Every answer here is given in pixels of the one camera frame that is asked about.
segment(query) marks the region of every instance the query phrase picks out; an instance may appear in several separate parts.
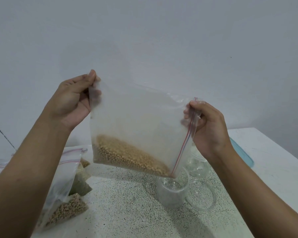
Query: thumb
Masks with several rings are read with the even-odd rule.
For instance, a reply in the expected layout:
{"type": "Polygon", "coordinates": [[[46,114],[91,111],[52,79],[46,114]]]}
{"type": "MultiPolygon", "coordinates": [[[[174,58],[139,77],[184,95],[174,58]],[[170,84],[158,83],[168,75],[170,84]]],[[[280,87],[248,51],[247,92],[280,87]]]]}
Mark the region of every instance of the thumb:
{"type": "Polygon", "coordinates": [[[95,70],[92,69],[85,78],[71,85],[72,92],[77,94],[83,92],[85,89],[87,89],[94,83],[95,78],[96,78],[96,72],[95,70]]]}
{"type": "Polygon", "coordinates": [[[212,105],[204,101],[190,101],[190,106],[198,111],[201,111],[208,120],[213,121],[216,119],[216,108],[212,105]]]}

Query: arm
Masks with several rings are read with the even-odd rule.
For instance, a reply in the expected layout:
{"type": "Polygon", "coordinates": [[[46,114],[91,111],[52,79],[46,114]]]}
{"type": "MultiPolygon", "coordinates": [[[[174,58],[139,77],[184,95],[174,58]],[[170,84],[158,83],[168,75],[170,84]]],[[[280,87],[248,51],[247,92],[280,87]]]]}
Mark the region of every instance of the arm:
{"type": "MultiPolygon", "coordinates": [[[[194,137],[196,147],[222,181],[255,237],[298,237],[298,213],[280,199],[231,145],[224,116],[205,102],[190,102],[202,112],[194,137]]],[[[189,110],[184,111],[185,118],[189,110]]]]}
{"type": "Polygon", "coordinates": [[[67,138],[90,112],[84,91],[95,79],[92,70],[61,83],[0,173],[0,237],[31,236],[67,138]]]}

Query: white table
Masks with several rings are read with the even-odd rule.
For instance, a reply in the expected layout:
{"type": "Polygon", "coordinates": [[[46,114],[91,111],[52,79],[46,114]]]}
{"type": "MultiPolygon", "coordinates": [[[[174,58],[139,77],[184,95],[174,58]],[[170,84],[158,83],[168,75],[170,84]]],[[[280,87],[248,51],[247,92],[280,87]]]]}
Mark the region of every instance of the white table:
{"type": "MultiPolygon", "coordinates": [[[[260,178],[298,212],[298,160],[255,128],[229,134],[252,157],[260,178]]],[[[91,148],[85,158],[92,160],[91,148]]],[[[204,179],[218,198],[210,212],[187,202],[164,208],[150,175],[98,164],[87,171],[93,175],[87,180],[93,190],[83,197],[89,210],[39,237],[253,237],[213,171],[204,179]]]]}

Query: forearm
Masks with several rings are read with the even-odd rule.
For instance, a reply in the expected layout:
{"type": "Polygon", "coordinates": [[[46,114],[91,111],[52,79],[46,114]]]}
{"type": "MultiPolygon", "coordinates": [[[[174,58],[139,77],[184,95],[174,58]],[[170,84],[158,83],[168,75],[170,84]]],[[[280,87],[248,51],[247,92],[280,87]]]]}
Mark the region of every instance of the forearm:
{"type": "Polygon", "coordinates": [[[298,214],[236,152],[211,165],[255,237],[298,237],[298,214]]]}
{"type": "Polygon", "coordinates": [[[30,237],[69,133],[40,117],[0,174],[0,237],[30,237]]]}

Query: hand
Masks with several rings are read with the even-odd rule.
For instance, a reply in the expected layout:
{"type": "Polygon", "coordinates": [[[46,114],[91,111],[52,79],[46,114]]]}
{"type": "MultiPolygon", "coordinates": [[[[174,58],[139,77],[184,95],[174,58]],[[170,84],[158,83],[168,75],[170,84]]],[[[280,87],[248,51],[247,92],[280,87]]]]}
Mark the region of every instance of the hand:
{"type": "Polygon", "coordinates": [[[46,104],[42,116],[72,131],[90,113],[88,87],[100,81],[94,70],[63,81],[46,104]]]}
{"type": "Polygon", "coordinates": [[[203,157],[211,162],[234,151],[223,114],[204,101],[191,101],[183,111],[185,119],[189,119],[190,107],[202,112],[193,142],[203,157]]]}

